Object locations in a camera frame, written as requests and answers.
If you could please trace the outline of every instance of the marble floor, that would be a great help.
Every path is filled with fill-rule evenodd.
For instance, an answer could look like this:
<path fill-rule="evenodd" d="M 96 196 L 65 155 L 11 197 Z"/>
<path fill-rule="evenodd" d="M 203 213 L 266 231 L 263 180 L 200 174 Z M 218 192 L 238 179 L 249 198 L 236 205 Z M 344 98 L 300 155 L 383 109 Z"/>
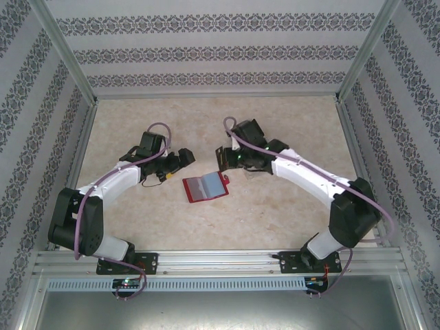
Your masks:
<path fill-rule="evenodd" d="M 215 149 L 230 145 L 222 124 L 226 116 L 239 122 L 255 118 L 268 139 L 282 140 L 336 175 L 355 178 L 331 96 L 102 100 L 78 187 L 110 170 L 154 122 L 171 127 L 172 151 L 188 148 L 197 160 L 161 186 L 138 184 L 124 192 L 104 212 L 105 231 L 137 250 L 238 250 L 300 248 L 324 230 L 325 206 L 269 174 L 228 170 L 228 196 L 188 203 L 182 179 L 217 171 Z M 145 184 L 157 182 L 148 177 Z"/>

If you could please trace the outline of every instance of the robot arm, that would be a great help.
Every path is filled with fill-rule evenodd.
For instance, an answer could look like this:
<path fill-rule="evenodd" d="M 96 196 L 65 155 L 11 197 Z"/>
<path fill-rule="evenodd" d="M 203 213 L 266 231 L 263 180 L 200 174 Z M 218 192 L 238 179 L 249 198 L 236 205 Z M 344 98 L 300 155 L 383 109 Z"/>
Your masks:
<path fill-rule="evenodd" d="M 79 252 L 85 256 L 97 255 L 116 261 L 133 264 L 134 244 L 105 234 L 103 212 L 125 190 L 156 174 L 164 182 L 179 169 L 195 161 L 194 155 L 186 148 L 179 150 L 179 155 L 165 152 L 151 162 L 121 169 L 130 163 L 144 160 L 160 152 L 165 144 L 163 135 L 144 132 L 140 145 L 134 146 L 120 158 L 115 168 L 120 170 L 106 178 L 90 194 L 85 202 L 80 226 Z M 95 186 L 95 182 L 78 190 L 64 188 L 58 194 L 52 222 L 49 227 L 49 241 L 65 248 L 74 249 L 76 215 L 86 192 Z"/>
<path fill-rule="evenodd" d="M 330 209 L 329 227 L 324 232 L 312 237 L 301 249 L 301 258 L 307 267 L 313 267 L 340 248 L 354 248 L 380 220 L 379 212 L 363 199 L 332 184 L 302 164 L 308 164 L 332 179 L 373 199 L 369 183 L 362 178 L 349 181 L 338 177 L 303 159 L 295 150 L 279 140 L 267 142 L 256 120 L 246 120 L 236 125 L 232 132 L 250 144 L 300 161 L 293 162 L 281 157 L 263 154 L 240 145 L 232 137 L 232 148 L 221 147 L 216 150 L 220 171 L 228 168 L 244 168 L 251 171 L 268 172 L 299 185 Z"/>

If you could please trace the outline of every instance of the black mounting plate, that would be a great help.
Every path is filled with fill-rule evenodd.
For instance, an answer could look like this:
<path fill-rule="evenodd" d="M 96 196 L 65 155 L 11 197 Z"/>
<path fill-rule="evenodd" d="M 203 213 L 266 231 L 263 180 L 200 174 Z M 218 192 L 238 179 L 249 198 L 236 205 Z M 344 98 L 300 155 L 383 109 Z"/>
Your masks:
<path fill-rule="evenodd" d="M 301 261 L 301 251 L 281 251 L 274 255 L 274 258 L 280 260 L 280 269 L 282 274 L 310 274 L 325 273 L 325 265 L 329 267 L 329 273 L 340 273 L 342 271 L 339 253 L 333 252 L 326 258 L 309 269 Z"/>
<path fill-rule="evenodd" d="M 146 275 L 156 275 L 157 260 L 159 254 L 157 253 L 137 253 L 135 254 L 134 266 L 142 268 Z M 99 260 L 96 267 L 97 275 L 139 275 L 137 270 L 130 267 L 124 267 L 116 263 L 109 263 L 107 261 Z"/>

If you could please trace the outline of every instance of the wallpaper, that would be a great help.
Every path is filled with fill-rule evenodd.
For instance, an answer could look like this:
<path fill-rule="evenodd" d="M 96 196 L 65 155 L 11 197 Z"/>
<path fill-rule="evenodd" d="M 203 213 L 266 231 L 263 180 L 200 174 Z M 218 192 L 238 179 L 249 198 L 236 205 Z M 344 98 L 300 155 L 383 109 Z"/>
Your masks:
<path fill-rule="evenodd" d="M 384 0 L 47 5 L 97 96 L 335 93 Z"/>
<path fill-rule="evenodd" d="M 429 329 L 440 328 L 439 17 L 438 1 L 402 1 L 346 99 Z"/>
<path fill-rule="evenodd" d="M 29 3 L 0 1 L 0 329 L 14 322 L 89 105 Z"/>

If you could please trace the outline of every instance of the purple cable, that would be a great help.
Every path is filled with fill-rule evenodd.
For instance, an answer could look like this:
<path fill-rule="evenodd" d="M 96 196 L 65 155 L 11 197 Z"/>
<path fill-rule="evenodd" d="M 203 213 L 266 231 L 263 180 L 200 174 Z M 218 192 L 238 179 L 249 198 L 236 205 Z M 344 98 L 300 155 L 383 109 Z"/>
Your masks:
<path fill-rule="evenodd" d="M 344 276 L 345 272 L 348 270 L 348 268 L 349 268 L 349 266 L 350 266 L 351 259 L 353 258 L 353 249 L 350 249 L 350 248 L 349 248 L 348 250 L 350 251 L 349 259 L 346 261 L 346 264 L 345 264 L 344 268 L 342 269 L 341 274 L 339 274 L 338 278 L 333 282 L 333 284 L 332 284 L 327 290 L 325 290 L 325 291 L 322 292 L 322 293 L 319 292 L 318 290 L 310 289 L 310 288 L 307 288 L 307 291 L 311 291 L 311 292 L 313 292 L 314 294 L 317 294 L 319 297 L 328 294 L 328 293 L 329 293 L 329 292 L 335 287 L 335 285 L 338 284 L 338 282 L 339 282 L 340 279 Z"/>
<path fill-rule="evenodd" d="M 143 164 L 143 163 L 147 163 L 151 160 L 154 160 L 155 158 L 158 158 L 161 154 L 163 154 L 166 149 L 171 145 L 171 129 L 167 124 L 164 124 L 163 122 L 155 122 L 154 124 L 150 125 L 150 127 L 147 129 L 147 131 L 150 131 L 150 129 L 152 129 L 154 126 L 163 126 L 166 128 L 166 130 L 168 131 L 168 139 L 166 139 L 165 141 L 165 146 L 164 148 L 162 148 L 159 153 L 156 153 L 155 155 L 148 157 L 146 159 L 131 163 L 131 164 L 127 164 L 124 166 L 121 166 L 120 168 L 115 168 L 114 170 L 111 170 L 110 172 L 108 172 L 106 175 L 104 175 L 103 177 L 101 177 L 97 182 L 95 182 L 95 184 L 85 193 L 84 197 L 82 198 L 81 204 L 80 204 L 80 208 L 78 210 L 78 215 L 76 217 L 76 227 L 75 227 L 75 241 L 74 241 L 74 256 L 75 256 L 75 260 L 78 260 L 80 258 L 80 253 L 79 253 L 79 248 L 80 248 L 80 228 L 81 228 L 81 218 L 83 215 L 83 210 L 84 210 L 84 205 L 85 202 L 87 200 L 87 198 L 89 198 L 90 194 L 97 188 L 99 187 L 99 185 L 108 177 L 112 176 L 113 174 L 122 171 L 128 167 L 132 167 L 132 166 L 136 166 L 139 164 Z"/>
<path fill-rule="evenodd" d="M 121 287 L 117 287 L 116 288 L 116 292 L 115 292 L 116 299 L 118 299 L 118 300 L 119 299 L 123 299 L 124 301 L 127 301 L 127 300 L 135 298 L 138 294 L 140 294 L 142 291 L 145 290 L 145 288 L 146 288 L 146 274 L 145 274 L 145 272 L 144 272 L 144 270 L 142 268 L 134 266 L 134 265 L 132 265 L 130 263 L 125 263 L 124 261 L 118 261 L 118 260 L 113 260 L 113 259 L 110 259 L 110 258 L 104 258 L 102 256 L 94 256 L 94 257 L 99 258 L 99 259 L 104 260 L 104 261 L 108 261 L 110 263 L 117 263 L 117 264 L 125 266 L 125 267 L 133 268 L 134 270 L 137 270 L 139 273 L 141 273 L 141 275 L 144 277 L 144 282 L 142 283 L 141 288 L 139 290 L 137 290 L 131 296 L 124 297 L 124 298 L 119 296 L 118 293 L 119 293 L 119 290 L 121 289 Z"/>
<path fill-rule="evenodd" d="M 321 172 L 320 170 L 318 170 L 317 168 L 309 165 L 308 163 L 305 162 L 301 162 L 301 159 L 297 159 L 297 158 L 293 158 L 290 156 L 286 156 L 286 155 L 282 155 L 280 153 L 275 153 L 273 151 L 270 150 L 266 150 L 263 148 L 259 148 L 253 144 L 250 144 L 249 142 L 246 142 L 245 140 L 239 138 L 234 132 L 231 131 L 231 129 L 228 127 L 227 125 L 227 121 L 228 120 L 233 120 L 234 121 L 234 125 L 232 126 L 232 128 L 235 127 L 235 125 L 237 124 L 237 120 L 234 117 L 226 117 L 225 119 L 223 119 L 223 125 L 225 127 L 226 132 L 228 132 L 229 135 L 231 135 L 234 139 L 236 139 L 238 142 L 240 142 L 241 144 L 243 144 L 244 146 L 247 146 L 248 148 L 254 149 L 255 151 L 259 151 L 261 153 L 266 153 L 268 155 L 271 156 L 275 156 L 275 157 L 279 157 L 279 158 L 283 158 L 285 160 L 290 160 L 291 162 L 294 162 L 295 164 L 301 164 L 302 166 L 304 166 L 305 168 L 309 169 L 310 171 L 312 171 L 313 173 L 319 175 L 320 177 L 326 179 L 328 182 L 331 182 L 332 184 L 335 184 L 336 186 L 345 189 L 346 191 L 352 193 L 353 195 L 359 197 L 360 199 L 365 200 L 367 203 L 371 204 L 374 208 L 376 208 L 377 210 L 379 210 L 384 217 L 386 217 L 386 219 L 388 220 L 388 222 L 390 223 L 390 230 L 388 232 L 387 235 L 385 235 L 385 237 L 379 238 L 379 239 L 361 239 L 360 241 L 363 243 L 379 243 L 379 242 L 383 242 L 387 239 L 389 239 L 390 237 L 392 237 L 394 235 L 394 231 L 395 231 L 395 224 L 393 221 L 393 218 L 387 213 L 387 211 L 385 211 L 385 209 L 383 207 L 381 207 L 379 204 L 377 204 L 375 201 L 373 201 L 372 199 L 368 198 L 367 196 L 361 194 L 360 192 L 340 183 L 339 181 L 337 181 L 336 179 L 328 176 L 327 174 Z"/>

